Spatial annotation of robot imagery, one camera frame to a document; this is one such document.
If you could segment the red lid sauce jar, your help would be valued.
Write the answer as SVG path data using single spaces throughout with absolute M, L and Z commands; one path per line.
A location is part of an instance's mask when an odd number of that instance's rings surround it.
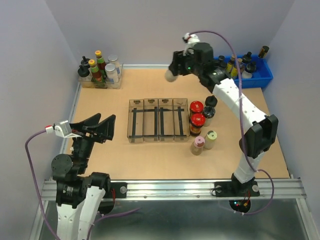
M 206 118 L 202 113 L 194 113 L 189 119 L 189 129 L 192 136 L 200 135 Z
M 202 114 L 204 105 L 201 101 L 193 101 L 189 105 L 189 117 L 191 118 L 194 114 Z

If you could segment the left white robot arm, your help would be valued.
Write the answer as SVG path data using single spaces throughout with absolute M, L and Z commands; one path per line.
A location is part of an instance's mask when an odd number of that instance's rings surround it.
M 101 114 L 78 123 L 61 121 L 46 132 L 72 139 L 71 153 L 61 153 L 51 162 L 56 182 L 57 240 L 83 240 L 88 236 L 103 197 L 111 193 L 108 173 L 93 172 L 84 176 L 95 143 L 103 144 L 114 137 L 116 116 L 101 120 Z

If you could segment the red lid sauce jar front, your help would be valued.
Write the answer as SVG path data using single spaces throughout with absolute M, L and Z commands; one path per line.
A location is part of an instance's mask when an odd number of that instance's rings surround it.
M 189 119 L 189 129 L 192 136 L 200 135 L 206 118 L 202 113 L 194 113 Z

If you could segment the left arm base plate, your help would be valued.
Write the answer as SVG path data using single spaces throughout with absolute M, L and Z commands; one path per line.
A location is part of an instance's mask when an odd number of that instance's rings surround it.
M 124 181 L 112 181 L 110 184 L 110 191 L 106 192 L 104 199 L 111 199 L 115 193 L 116 199 L 125 199 L 127 197 L 128 183 Z

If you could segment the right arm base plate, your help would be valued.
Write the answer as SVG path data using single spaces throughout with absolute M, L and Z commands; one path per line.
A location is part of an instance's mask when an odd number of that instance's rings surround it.
M 215 196 L 222 198 L 259 197 L 260 191 L 256 181 L 239 183 L 237 181 L 217 181 L 214 183 Z

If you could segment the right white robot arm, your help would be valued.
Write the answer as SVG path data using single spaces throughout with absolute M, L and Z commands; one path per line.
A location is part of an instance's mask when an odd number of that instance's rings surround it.
M 193 74 L 202 86 L 220 98 L 240 120 L 241 139 L 239 147 L 242 157 L 232 174 L 231 192 L 242 195 L 253 181 L 258 165 L 276 140 L 279 120 L 275 115 L 267 115 L 258 109 L 235 84 L 230 75 L 214 59 L 214 51 L 209 43 L 198 42 L 186 50 L 175 51 L 168 67 L 167 81 L 178 76 Z

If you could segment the white powder jar black lid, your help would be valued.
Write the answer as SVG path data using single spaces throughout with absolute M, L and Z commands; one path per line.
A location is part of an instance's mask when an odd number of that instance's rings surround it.
M 167 69 L 164 74 L 164 78 L 166 79 L 167 82 L 172 83 L 177 80 L 178 75 L 174 75 L 171 70 Z

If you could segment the red lid sauce jar back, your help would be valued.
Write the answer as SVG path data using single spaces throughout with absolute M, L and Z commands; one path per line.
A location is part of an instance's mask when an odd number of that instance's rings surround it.
M 189 117 L 191 118 L 194 114 L 202 114 L 204 105 L 201 101 L 193 101 L 189 105 Z

